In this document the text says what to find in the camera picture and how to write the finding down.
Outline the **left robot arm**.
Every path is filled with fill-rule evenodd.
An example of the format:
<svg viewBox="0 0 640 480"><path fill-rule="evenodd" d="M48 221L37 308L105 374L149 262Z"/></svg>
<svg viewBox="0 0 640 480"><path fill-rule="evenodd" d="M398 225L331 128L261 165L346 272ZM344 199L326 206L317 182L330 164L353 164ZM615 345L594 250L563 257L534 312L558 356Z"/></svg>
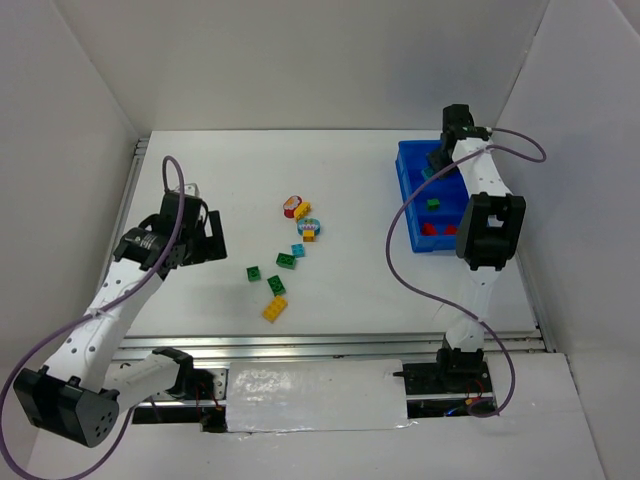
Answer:
<svg viewBox="0 0 640 480"><path fill-rule="evenodd" d="M121 238L87 310L88 320L40 369L18 373L13 389L29 422L93 448L107 438L119 414L151 396L213 397L215 376L172 347L155 348L115 373L108 368L134 319L171 270L226 256L219 212L198 197L165 194L159 213Z"/></svg>

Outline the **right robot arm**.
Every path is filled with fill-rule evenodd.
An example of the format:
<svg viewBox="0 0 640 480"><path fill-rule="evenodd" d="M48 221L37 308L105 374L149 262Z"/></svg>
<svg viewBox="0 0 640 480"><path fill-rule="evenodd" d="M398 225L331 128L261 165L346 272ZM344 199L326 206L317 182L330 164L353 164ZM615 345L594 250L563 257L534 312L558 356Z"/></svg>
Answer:
<svg viewBox="0 0 640 480"><path fill-rule="evenodd" d="M474 123L469 106L443 109L442 145L429 156L440 171L473 152L478 154L458 168L465 179L469 201L456 233L456 256L467 264L461 286L461 305L437 353L439 377L444 381L475 380L482 373L485 329L494 283L515 254L526 202L514 196L502 181L487 149L490 133Z"/></svg>

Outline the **teal rectangular lego brick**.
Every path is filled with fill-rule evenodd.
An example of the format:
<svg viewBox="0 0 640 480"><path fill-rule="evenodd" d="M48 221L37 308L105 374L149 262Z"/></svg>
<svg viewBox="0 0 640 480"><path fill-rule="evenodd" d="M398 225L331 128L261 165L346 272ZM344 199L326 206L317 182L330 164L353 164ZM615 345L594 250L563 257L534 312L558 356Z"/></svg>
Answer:
<svg viewBox="0 0 640 480"><path fill-rule="evenodd" d="M431 167L426 167L421 170L421 175L425 181L428 181L434 177L435 171Z"/></svg>

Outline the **small green lego brick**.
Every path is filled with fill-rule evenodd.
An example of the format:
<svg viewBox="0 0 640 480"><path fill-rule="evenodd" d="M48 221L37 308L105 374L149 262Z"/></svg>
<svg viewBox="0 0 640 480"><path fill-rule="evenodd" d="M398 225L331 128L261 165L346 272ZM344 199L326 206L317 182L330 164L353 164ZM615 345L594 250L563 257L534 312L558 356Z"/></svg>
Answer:
<svg viewBox="0 0 640 480"><path fill-rule="evenodd" d="M439 210L441 207L441 202L437 198L430 198L427 200L427 209L429 211Z"/></svg>

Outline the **red arch lego brick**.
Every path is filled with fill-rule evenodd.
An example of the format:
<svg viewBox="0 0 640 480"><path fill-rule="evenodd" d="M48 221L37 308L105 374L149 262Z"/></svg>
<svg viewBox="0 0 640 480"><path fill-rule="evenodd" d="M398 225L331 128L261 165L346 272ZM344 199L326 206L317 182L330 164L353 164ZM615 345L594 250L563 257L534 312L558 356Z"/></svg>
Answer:
<svg viewBox="0 0 640 480"><path fill-rule="evenodd" d="M424 223L421 227L421 235L432 237L432 236L438 236L439 233L434 224Z"/></svg>

